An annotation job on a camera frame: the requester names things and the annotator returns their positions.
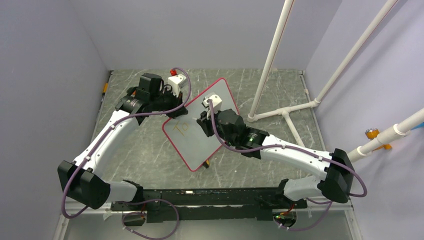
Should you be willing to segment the red-framed whiteboard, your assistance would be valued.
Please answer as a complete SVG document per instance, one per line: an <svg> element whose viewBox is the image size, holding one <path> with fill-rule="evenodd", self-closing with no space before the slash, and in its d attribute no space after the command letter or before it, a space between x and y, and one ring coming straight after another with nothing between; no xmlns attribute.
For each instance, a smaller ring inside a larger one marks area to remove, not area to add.
<svg viewBox="0 0 424 240"><path fill-rule="evenodd" d="M200 117L205 110L202 102L212 93L222 99L221 110L232 109L239 113L227 80L219 78L187 103L187 115L169 118L162 124L163 133L191 172L200 169L221 148L217 138L207 137L196 120L192 119Z"/></svg>

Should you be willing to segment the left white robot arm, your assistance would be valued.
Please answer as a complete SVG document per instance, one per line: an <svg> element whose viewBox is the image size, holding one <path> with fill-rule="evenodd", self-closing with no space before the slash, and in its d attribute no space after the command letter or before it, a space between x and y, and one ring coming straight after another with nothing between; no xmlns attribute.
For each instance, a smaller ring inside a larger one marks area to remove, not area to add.
<svg viewBox="0 0 424 240"><path fill-rule="evenodd" d="M186 115L182 88L191 85L189 75L182 70L170 71L167 80L153 73L144 73L137 86L130 87L119 99L110 119L93 142L72 161L62 161L58 177L63 191L61 211L66 211L66 199L71 198L85 208L98 209L105 203L124 202L131 210L144 203L143 187L129 180L106 181L102 176L115 151L149 116Z"/></svg>

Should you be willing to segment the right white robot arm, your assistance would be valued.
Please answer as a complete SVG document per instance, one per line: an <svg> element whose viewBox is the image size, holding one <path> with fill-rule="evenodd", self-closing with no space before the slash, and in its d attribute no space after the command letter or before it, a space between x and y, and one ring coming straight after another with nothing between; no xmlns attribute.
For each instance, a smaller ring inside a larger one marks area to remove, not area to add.
<svg viewBox="0 0 424 240"><path fill-rule="evenodd" d="M247 126L232 109L219 110L214 116L203 111L196 123L207 137L215 136L233 152L248 158L291 164L308 172L308 177L280 182L275 200L282 208L313 197L325 197L344 204L353 195L354 168L342 149L320 151L284 141L264 130Z"/></svg>

